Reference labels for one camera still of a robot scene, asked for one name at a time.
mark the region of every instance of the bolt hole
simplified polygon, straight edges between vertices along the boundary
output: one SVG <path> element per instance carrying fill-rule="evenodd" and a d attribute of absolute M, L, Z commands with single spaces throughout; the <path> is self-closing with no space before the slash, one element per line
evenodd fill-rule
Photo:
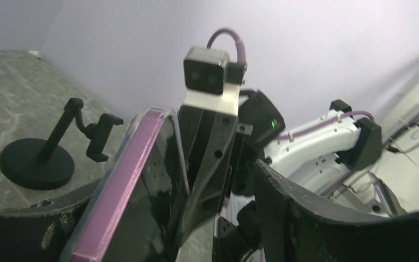
<path fill-rule="evenodd" d="M 267 157 L 266 159 L 264 159 L 264 162 L 268 165 L 272 164 L 272 158 Z"/>
<path fill-rule="evenodd" d="M 223 126 L 228 126 L 230 124 L 230 120 L 228 118 L 223 118 Z"/>
<path fill-rule="evenodd" d="M 51 206 L 53 205 L 53 201 L 52 200 L 44 200 L 41 202 L 40 206 Z"/>
<path fill-rule="evenodd" d="M 223 152 L 221 150 L 216 150 L 214 152 L 214 156 L 219 159 L 219 158 L 223 157 Z"/>
<path fill-rule="evenodd" d="M 381 207 L 379 205 L 373 205 L 372 210 L 375 213 L 380 213 L 381 212 Z"/>

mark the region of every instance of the black plastic part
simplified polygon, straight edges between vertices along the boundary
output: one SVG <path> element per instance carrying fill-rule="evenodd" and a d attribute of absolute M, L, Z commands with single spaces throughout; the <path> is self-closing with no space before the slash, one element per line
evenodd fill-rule
<path fill-rule="evenodd" d="M 113 126 L 123 124 L 123 120 L 112 114 L 102 114 L 97 124 L 89 124 L 86 127 L 86 136 L 91 140 L 87 147 L 86 155 L 97 163 L 105 162 L 108 156 L 103 154 L 102 151 L 110 136 Z"/>
<path fill-rule="evenodd" d="M 0 154 L 0 170 L 10 181 L 34 190 L 52 190 L 67 184 L 75 167 L 70 154 L 58 143 L 83 107 L 70 98 L 49 138 L 21 139 L 8 144 Z"/>
<path fill-rule="evenodd" d="M 337 152 L 336 160 L 353 172 L 373 165 L 384 149 L 379 125 L 368 118 L 361 118 L 356 121 L 356 126 L 361 129 L 356 146 L 347 151 Z"/>
<path fill-rule="evenodd" d="M 185 86 L 209 94 L 223 94 L 226 82 L 226 68 L 195 60 L 184 60 Z"/>
<path fill-rule="evenodd" d="M 264 151 L 262 151 L 261 154 L 263 154 L 263 156 L 257 155 L 251 148 L 244 144 L 243 152 L 240 157 L 240 163 L 234 173 L 234 182 L 231 187 L 234 195 L 250 197 L 254 194 L 253 178 L 250 174 L 254 162 L 259 158 L 264 158 Z"/>
<path fill-rule="evenodd" d="M 243 207 L 237 215 L 238 226 L 223 217 L 218 219 L 213 238 L 213 262 L 240 262 L 251 251 L 260 249 L 261 233 L 254 201 Z"/>
<path fill-rule="evenodd" d="M 244 206 L 237 214 L 238 231 L 245 243 L 252 249 L 260 249 L 261 232 L 259 230 L 259 219 L 256 211 L 256 202 L 251 201 Z"/>
<path fill-rule="evenodd" d="M 245 142 L 255 153 L 263 151 L 285 129 L 281 113 L 261 91 L 238 108 L 238 119 L 241 123 L 253 126 L 252 135 Z"/>
<path fill-rule="evenodd" d="M 238 93 L 238 95 L 240 97 L 255 97 L 256 96 L 256 91 L 251 90 L 251 89 L 242 89 L 240 90 L 240 93 Z"/>
<path fill-rule="evenodd" d="M 388 207 L 390 208 L 391 214 L 390 216 L 399 216 L 406 214 L 406 210 L 402 208 L 402 206 L 399 203 L 399 200 L 397 199 L 397 196 L 394 194 L 394 192 L 383 182 L 381 179 L 377 179 L 375 181 L 382 190 L 382 194 L 386 198 L 386 202 L 388 204 Z"/>
<path fill-rule="evenodd" d="M 0 154 L 2 174 L 21 187 L 52 190 L 67 184 L 75 171 L 75 162 L 61 146 L 46 162 L 37 160 L 46 140 L 24 138 L 8 144 Z"/>
<path fill-rule="evenodd" d="M 99 181 L 27 208 L 0 210 L 0 262 L 59 261 Z"/>
<path fill-rule="evenodd" d="M 251 249 L 236 226 L 223 217 L 218 218 L 217 236 L 213 237 L 212 262 L 240 262 Z"/>
<path fill-rule="evenodd" d="M 267 165 L 271 165 L 272 164 L 272 158 L 270 158 L 270 157 L 265 158 L 264 163 L 266 163 Z"/>
<path fill-rule="evenodd" d="M 81 109 L 84 103 L 79 98 L 70 98 L 63 108 L 47 140 L 26 138 L 8 144 L 0 154 L 0 170 L 10 181 L 21 187 L 34 190 L 52 190 L 67 184 L 75 167 L 70 154 L 58 143 L 73 119 L 91 143 L 86 155 L 96 162 L 104 162 L 108 157 L 102 154 L 113 125 L 123 124 L 123 120 L 110 114 L 102 114 L 98 124 L 84 127 Z"/>
<path fill-rule="evenodd" d="M 237 179 L 237 175 L 243 176 L 243 165 L 246 165 L 246 152 L 249 151 L 246 148 L 244 139 L 252 134 L 253 126 L 248 126 L 246 124 L 238 124 L 237 134 L 235 134 L 234 146 L 232 147 L 232 154 L 230 157 L 230 166 L 227 176 L 227 187 L 224 189 L 226 192 L 226 197 L 230 197 L 231 189 L 235 188 L 244 188 L 246 187 L 245 181 L 242 182 L 241 179 Z"/>
<path fill-rule="evenodd" d="M 191 194 L 185 210 L 171 211 L 165 246 L 174 246 L 174 252 L 195 228 L 220 212 L 238 127 L 237 116 L 191 106 L 182 106 L 178 119 Z"/>
<path fill-rule="evenodd" d="M 227 66 L 227 83 L 242 85 L 245 72 L 247 71 L 246 63 L 229 62 Z"/>
<path fill-rule="evenodd" d="M 341 99 L 338 99 L 338 100 L 333 101 L 330 104 L 330 110 L 341 111 L 343 113 L 352 112 L 351 106 L 348 105 L 347 103 L 345 103 Z"/>
<path fill-rule="evenodd" d="M 388 219 L 352 210 L 260 160 L 253 177 L 266 262 L 419 261 L 419 212 Z"/>
<path fill-rule="evenodd" d="M 387 146 L 386 151 L 388 151 L 389 153 L 393 153 L 393 154 L 400 154 L 401 153 L 400 149 L 398 149 L 394 146 Z"/>

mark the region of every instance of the marble surface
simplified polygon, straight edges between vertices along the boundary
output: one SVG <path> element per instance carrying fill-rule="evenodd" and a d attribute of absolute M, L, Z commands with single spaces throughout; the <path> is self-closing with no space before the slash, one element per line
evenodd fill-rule
<path fill-rule="evenodd" d="M 22 138 L 47 139 L 71 97 L 84 100 L 84 123 L 97 122 L 107 110 L 71 84 L 50 65 L 27 51 L 0 52 L 0 152 Z M 121 144 L 126 127 L 114 126 L 104 154 L 112 157 Z M 104 175 L 108 162 L 96 163 L 86 156 L 90 140 L 72 123 L 60 145 L 75 161 L 72 180 L 56 190 L 25 189 L 0 172 L 0 209 L 26 207 L 83 186 Z"/>

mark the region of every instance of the white wall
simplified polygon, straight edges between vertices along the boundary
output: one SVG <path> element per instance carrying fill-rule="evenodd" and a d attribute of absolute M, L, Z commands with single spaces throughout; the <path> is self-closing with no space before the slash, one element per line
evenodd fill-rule
<path fill-rule="evenodd" d="M 64 0 L 0 0 L 0 50 L 40 50 Z"/>
<path fill-rule="evenodd" d="M 336 98 L 381 119 L 419 77 L 419 0 L 66 0 L 42 51 L 131 118 L 151 104 L 177 108 L 183 58 L 223 26 L 245 41 L 247 87 L 265 91 L 288 127 Z M 229 37 L 216 47 L 235 55 Z"/>

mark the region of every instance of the black phone stand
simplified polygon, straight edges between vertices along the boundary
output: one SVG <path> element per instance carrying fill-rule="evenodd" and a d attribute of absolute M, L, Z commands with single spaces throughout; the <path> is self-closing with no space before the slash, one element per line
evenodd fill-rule
<path fill-rule="evenodd" d="M 70 98 L 47 140 L 24 138 L 8 144 L 0 154 L 1 172 L 13 183 L 34 190 L 52 190 L 67 184 L 73 176 L 75 163 L 71 155 L 58 145 L 73 119 L 78 129 L 91 140 L 86 155 L 96 162 L 105 162 L 102 153 L 113 126 L 123 124 L 114 115 L 102 114 L 97 124 L 84 126 L 79 98 Z"/>

